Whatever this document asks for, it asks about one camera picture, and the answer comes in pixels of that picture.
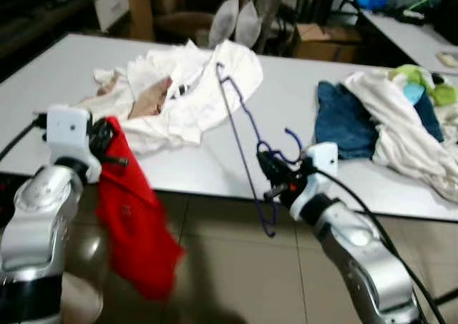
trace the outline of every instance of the red cloth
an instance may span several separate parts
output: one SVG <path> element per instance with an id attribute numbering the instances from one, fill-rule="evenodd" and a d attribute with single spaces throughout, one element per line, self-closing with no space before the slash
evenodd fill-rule
<path id="1" fill-rule="evenodd" d="M 126 167 L 103 164 L 97 215 L 107 226 L 114 271 L 146 298 L 164 300 L 175 283 L 175 266 L 184 250 L 166 228 L 162 203 L 150 189 L 115 117 L 108 156 L 126 157 Z"/>

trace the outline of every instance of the brown chair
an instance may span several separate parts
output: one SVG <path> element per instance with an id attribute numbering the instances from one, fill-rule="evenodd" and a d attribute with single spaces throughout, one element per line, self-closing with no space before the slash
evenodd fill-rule
<path id="1" fill-rule="evenodd" d="M 225 0 L 151 0 L 156 40 L 196 41 L 200 31 L 210 31 L 214 14 Z M 240 7 L 246 0 L 239 0 Z"/>

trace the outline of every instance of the beige floor tile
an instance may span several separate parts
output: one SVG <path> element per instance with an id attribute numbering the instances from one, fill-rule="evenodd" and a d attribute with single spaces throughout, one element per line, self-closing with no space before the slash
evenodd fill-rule
<path id="1" fill-rule="evenodd" d="M 101 288 L 108 273 L 108 245 L 97 225 L 72 225 L 66 250 L 65 269 Z"/>
<path id="2" fill-rule="evenodd" d="M 458 264 L 457 224 L 400 220 L 400 225 L 416 261 Z"/>
<path id="3" fill-rule="evenodd" d="M 298 246 L 301 249 L 314 249 L 322 251 L 320 242 L 313 233 L 313 228 L 306 222 L 297 222 L 296 231 L 298 235 Z"/>
<path id="4" fill-rule="evenodd" d="M 403 260 L 414 261 L 414 248 L 407 241 L 403 231 L 403 223 L 406 220 L 394 217 L 377 217 L 377 219 L 388 233 Z"/>
<path id="5" fill-rule="evenodd" d="M 182 244 L 163 323 L 305 323 L 294 247 L 187 235 Z"/>
<path id="6" fill-rule="evenodd" d="M 165 211 L 167 213 L 167 228 L 171 233 L 180 234 L 190 196 L 172 192 L 155 193 L 165 206 Z"/>
<path id="7" fill-rule="evenodd" d="M 97 324 L 160 323 L 164 305 L 144 299 L 114 272 L 109 272 L 103 293 L 104 307 Z"/>
<path id="8" fill-rule="evenodd" d="M 419 270 L 422 282 L 433 298 L 458 288 L 458 265 L 428 262 L 427 264 L 421 264 Z M 437 323 L 426 300 L 420 295 L 419 291 L 417 293 L 427 320 L 430 324 Z M 446 323 L 458 323 L 458 299 L 439 306 L 439 311 Z"/>
<path id="9" fill-rule="evenodd" d="M 271 208 L 263 205 L 267 214 Z M 279 208 L 276 236 L 265 235 L 253 202 L 215 197 L 191 197 L 184 233 L 203 237 L 296 246 L 295 224 L 288 211 Z"/>
<path id="10" fill-rule="evenodd" d="M 300 249 L 307 324 L 360 324 L 345 283 L 324 252 Z"/>

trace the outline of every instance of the light blue cloth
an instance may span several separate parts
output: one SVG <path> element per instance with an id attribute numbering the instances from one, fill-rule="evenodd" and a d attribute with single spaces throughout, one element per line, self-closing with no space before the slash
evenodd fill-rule
<path id="1" fill-rule="evenodd" d="M 404 87 L 404 95 L 412 105 L 415 105 L 424 93 L 425 88 L 415 83 L 408 83 Z"/>

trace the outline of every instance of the wrinkled white garment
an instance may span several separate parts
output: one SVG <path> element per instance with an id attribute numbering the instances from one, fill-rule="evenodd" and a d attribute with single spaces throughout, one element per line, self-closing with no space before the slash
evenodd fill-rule
<path id="1" fill-rule="evenodd" d="M 374 163 L 423 180 L 458 202 L 458 164 L 423 127 L 402 89 L 386 72 L 356 72 L 344 81 L 378 122 Z"/>
<path id="2" fill-rule="evenodd" d="M 94 78 L 101 87 L 115 75 L 119 78 L 106 95 L 78 104 L 88 108 L 94 121 L 114 115 L 120 121 L 129 146 L 137 154 L 153 152 L 163 146 L 199 145 L 202 133 L 227 117 L 220 85 L 215 73 L 217 62 L 224 64 L 222 76 L 231 76 L 246 101 L 263 80 L 260 62 L 250 49 L 231 41 L 218 45 L 213 53 L 197 48 L 191 41 L 168 50 L 152 50 L 146 57 L 129 62 L 126 69 L 96 70 Z M 159 115 L 127 119 L 139 95 L 170 76 L 172 85 Z M 179 87 L 187 91 L 179 95 Z M 234 88 L 225 84 L 230 109 L 240 101 Z"/>
<path id="3" fill-rule="evenodd" d="M 447 145 L 455 145 L 458 141 L 458 102 L 446 106 L 434 106 L 434 113 L 441 125 Z"/>

